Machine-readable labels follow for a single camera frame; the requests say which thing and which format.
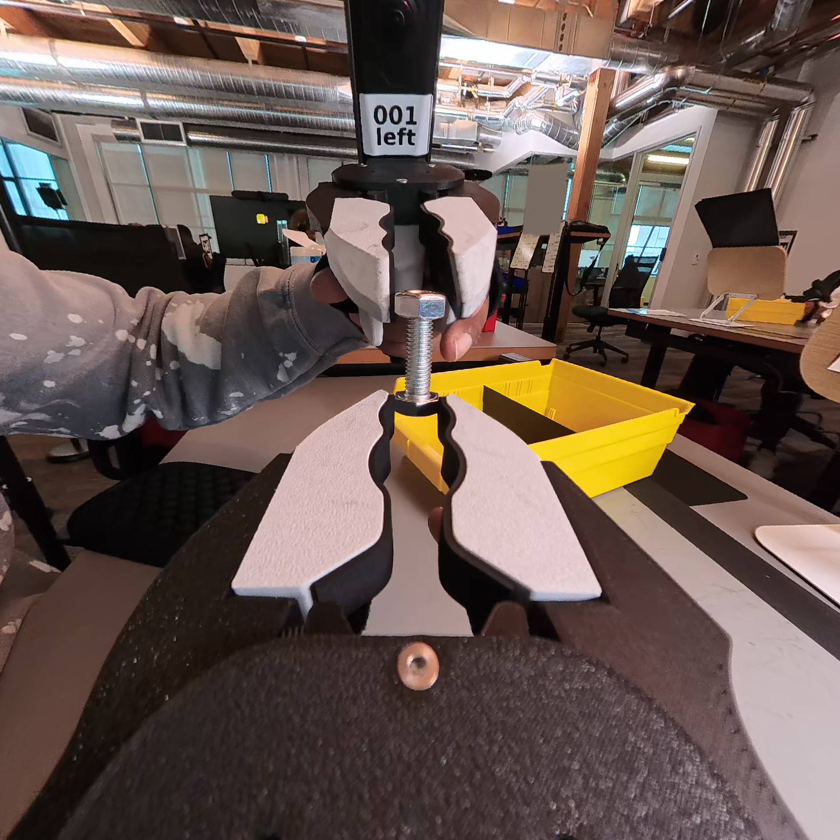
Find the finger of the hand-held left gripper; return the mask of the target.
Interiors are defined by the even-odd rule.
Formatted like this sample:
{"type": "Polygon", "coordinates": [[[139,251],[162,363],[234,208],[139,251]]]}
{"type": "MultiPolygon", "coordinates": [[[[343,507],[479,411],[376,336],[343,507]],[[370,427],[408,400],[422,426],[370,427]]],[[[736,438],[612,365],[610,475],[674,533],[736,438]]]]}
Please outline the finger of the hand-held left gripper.
{"type": "Polygon", "coordinates": [[[368,344],[380,347],[395,295],[391,206],[370,198],[336,198],[324,242],[332,273],[359,310],[368,344]]]}
{"type": "Polygon", "coordinates": [[[420,206],[420,242],[432,291],[447,302],[447,321],[471,317],[490,292],[497,230],[472,196],[441,196],[420,206]]]}

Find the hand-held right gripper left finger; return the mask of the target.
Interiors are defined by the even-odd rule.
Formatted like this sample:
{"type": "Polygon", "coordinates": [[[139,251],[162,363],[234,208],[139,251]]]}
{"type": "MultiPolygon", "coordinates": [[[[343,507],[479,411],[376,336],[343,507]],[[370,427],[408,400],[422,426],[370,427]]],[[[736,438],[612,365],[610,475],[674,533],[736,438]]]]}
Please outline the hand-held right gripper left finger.
{"type": "Polygon", "coordinates": [[[292,454],[232,580],[236,595],[319,602],[346,616],[392,576],[394,401],[377,391],[316,428],[292,454]]]}

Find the silver hex nut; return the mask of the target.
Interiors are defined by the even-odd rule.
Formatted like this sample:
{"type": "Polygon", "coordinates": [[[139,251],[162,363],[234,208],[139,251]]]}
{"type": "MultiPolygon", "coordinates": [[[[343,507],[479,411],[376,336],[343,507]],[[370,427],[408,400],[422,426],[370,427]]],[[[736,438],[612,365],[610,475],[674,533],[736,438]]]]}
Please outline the silver hex nut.
{"type": "Polygon", "coordinates": [[[394,312],[400,319],[437,321],[445,317],[447,300],[429,290],[405,290],[395,294],[394,312]]]}

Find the silver hex bolt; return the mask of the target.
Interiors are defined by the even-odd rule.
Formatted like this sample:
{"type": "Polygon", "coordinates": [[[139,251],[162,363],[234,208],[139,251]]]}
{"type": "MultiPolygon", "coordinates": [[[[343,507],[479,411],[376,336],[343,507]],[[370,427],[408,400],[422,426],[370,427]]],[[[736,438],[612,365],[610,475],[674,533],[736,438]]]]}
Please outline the silver hex bolt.
{"type": "Polygon", "coordinates": [[[395,410],[407,416],[437,411],[439,396],[432,391],[434,321],[410,318],[406,322],[406,372],[402,391],[394,393],[395,410]]]}

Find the yellow plastic bin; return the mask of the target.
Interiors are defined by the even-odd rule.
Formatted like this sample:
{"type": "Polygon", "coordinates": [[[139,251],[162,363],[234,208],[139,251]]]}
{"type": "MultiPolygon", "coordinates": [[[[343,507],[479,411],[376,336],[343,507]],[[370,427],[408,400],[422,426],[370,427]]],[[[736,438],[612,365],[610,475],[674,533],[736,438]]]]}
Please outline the yellow plastic bin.
{"type": "Polygon", "coordinates": [[[764,300],[733,296],[728,298],[724,318],[730,322],[793,326],[803,320],[809,306],[806,302],[787,298],[764,300]]]}
{"type": "MultiPolygon", "coordinates": [[[[677,397],[560,360],[432,377],[432,390],[441,399],[454,394],[480,410],[484,385],[574,431],[529,446],[589,497],[651,476],[691,408],[677,397]]],[[[397,413],[394,440],[436,488],[447,489],[436,416],[397,413]]]]}

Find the person's left hand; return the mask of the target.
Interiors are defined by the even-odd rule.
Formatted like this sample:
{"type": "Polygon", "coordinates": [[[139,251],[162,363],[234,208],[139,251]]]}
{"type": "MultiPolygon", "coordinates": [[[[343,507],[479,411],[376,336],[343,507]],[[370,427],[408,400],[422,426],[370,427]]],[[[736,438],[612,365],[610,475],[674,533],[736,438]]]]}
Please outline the person's left hand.
{"type": "MultiPolygon", "coordinates": [[[[357,307],[349,300],[330,268],[323,268],[315,273],[310,289],[318,301],[338,309],[357,327],[361,326],[361,316],[357,307]]],[[[490,286],[490,291],[480,307],[468,318],[462,318],[444,326],[440,326],[437,322],[434,328],[433,348],[441,354],[444,361],[459,361],[480,338],[489,316],[490,304],[495,300],[494,293],[495,288],[490,286]]],[[[406,323],[404,321],[386,323],[383,327],[382,342],[378,347],[381,352],[391,358],[404,359],[406,323]]]]}

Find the white wipes canister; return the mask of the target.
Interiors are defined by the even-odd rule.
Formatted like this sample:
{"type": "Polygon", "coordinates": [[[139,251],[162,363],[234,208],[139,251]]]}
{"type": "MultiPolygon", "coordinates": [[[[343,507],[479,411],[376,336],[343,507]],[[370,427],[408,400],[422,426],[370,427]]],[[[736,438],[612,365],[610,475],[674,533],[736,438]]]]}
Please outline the white wipes canister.
{"type": "Polygon", "coordinates": [[[327,249],[322,241],[315,239],[311,232],[289,229],[283,227],[281,230],[289,245],[289,262],[297,264],[317,264],[320,259],[326,256],[327,249]]]}

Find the black display screen on stand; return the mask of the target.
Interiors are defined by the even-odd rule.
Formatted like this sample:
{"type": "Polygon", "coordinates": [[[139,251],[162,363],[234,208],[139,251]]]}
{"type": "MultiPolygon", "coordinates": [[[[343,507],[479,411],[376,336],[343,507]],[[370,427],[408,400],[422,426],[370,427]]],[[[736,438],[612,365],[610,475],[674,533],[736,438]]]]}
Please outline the black display screen on stand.
{"type": "Polygon", "coordinates": [[[289,247],[281,230],[298,207],[285,193],[233,191],[210,195],[218,252],[250,259],[256,266],[289,266],[289,247]]]}

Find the tall black standing desk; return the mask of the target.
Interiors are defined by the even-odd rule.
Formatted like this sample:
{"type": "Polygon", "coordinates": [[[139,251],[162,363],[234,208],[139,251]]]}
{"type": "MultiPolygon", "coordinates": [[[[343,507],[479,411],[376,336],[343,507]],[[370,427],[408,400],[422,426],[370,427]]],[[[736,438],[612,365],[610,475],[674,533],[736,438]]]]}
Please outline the tall black standing desk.
{"type": "MultiPolygon", "coordinates": [[[[554,342],[559,321],[560,301],[567,285],[571,245],[573,243],[582,245],[576,282],[574,289],[570,291],[575,298],[590,278],[604,246],[612,236],[608,227],[576,220],[564,222],[560,230],[563,230],[563,237],[556,267],[552,275],[544,274],[549,279],[542,292],[545,306],[540,338],[550,342],[554,342]]],[[[538,248],[534,252],[528,270],[514,270],[509,265],[522,233],[522,226],[501,227],[497,231],[497,257],[502,267],[502,298],[497,319],[509,324],[511,316],[514,315],[517,317],[517,329],[522,329],[529,299],[537,300],[538,298],[536,292],[529,293],[529,272],[533,269],[541,272],[543,255],[550,236],[549,234],[540,236],[538,248]]]]}

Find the black office chair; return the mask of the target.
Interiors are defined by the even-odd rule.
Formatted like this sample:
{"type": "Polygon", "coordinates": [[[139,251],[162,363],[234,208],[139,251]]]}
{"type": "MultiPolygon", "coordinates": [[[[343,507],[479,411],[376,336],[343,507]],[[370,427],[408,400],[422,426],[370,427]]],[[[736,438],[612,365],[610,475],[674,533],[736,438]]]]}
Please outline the black office chair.
{"type": "Polygon", "coordinates": [[[624,364],[629,361],[629,355],[626,351],[605,342],[602,338],[604,328],[627,325],[621,318],[609,315],[608,310],[610,308],[639,308],[644,287],[658,262],[658,256],[636,257],[628,255],[610,289],[606,306],[580,305],[572,308],[573,315],[587,321],[587,332],[595,333],[595,336],[593,339],[568,345],[562,355],[563,361],[568,361],[572,353],[587,349],[591,349],[594,354],[602,358],[602,366],[607,365],[607,351],[620,355],[621,362],[624,364]]]}

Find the red tote bag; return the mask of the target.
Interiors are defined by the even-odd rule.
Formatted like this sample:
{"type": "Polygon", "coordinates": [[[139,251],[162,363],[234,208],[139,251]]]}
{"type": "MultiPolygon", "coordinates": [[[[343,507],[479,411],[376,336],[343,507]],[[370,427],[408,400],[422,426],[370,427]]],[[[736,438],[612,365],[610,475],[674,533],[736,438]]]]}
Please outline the red tote bag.
{"type": "Polygon", "coordinates": [[[186,434],[182,430],[164,428],[155,416],[150,416],[138,431],[142,446],[161,448],[166,452],[171,451],[186,434]]]}

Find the red storage bag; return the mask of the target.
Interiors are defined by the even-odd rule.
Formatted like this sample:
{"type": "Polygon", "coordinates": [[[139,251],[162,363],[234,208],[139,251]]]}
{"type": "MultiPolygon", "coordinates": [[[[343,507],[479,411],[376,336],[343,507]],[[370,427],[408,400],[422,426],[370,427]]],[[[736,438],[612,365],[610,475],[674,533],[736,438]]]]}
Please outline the red storage bag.
{"type": "Polygon", "coordinates": [[[698,398],[678,434],[723,458],[738,462],[751,426],[752,419],[744,411],[698,398]]]}

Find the black partition panel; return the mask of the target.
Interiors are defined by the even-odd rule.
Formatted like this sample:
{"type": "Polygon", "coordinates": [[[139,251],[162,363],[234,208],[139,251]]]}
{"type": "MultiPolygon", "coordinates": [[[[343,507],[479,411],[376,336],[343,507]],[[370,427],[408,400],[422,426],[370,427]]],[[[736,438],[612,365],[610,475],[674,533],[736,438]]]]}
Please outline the black partition panel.
{"type": "Polygon", "coordinates": [[[161,226],[100,224],[2,216],[11,249],[41,270],[69,271],[109,280],[136,295],[142,288],[192,292],[182,262],[161,226]]]}

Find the wooden and white document stand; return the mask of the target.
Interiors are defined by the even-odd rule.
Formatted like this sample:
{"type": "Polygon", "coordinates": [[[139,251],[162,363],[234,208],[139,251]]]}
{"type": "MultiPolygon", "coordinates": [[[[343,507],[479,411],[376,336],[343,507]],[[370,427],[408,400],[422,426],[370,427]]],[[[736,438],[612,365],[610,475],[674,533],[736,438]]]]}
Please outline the wooden and white document stand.
{"type": "MultiPolygon", "coordinates": [[[[801,353],[804,382],[819,396],[839,404],[839,309],[815,329],[801,353]]],[[[839,604],[839,526],[802,524],[761,526],[755,541],[777,560],[839,604]]]]}

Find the wooden support post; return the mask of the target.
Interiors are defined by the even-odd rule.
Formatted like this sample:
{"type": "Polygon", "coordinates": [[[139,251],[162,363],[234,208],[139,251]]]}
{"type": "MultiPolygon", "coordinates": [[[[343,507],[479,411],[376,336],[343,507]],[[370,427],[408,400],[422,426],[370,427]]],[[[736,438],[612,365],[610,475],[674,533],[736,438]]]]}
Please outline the wooden support post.
{"type": "MultiPolygon", "coordinates": [[[[587,83],[581,118],[581,137],[576,156],[567,218],[586,222],[589,219],[597,165],[601,156],[602,138],[613,94],[616,71],[601,68],[592,73],[587,83]]],[[[560,301],[558,326],[554,341],[561,347],[570,319],[579,267],[581,244],[570,246],[570,271],[560,301]]]]}

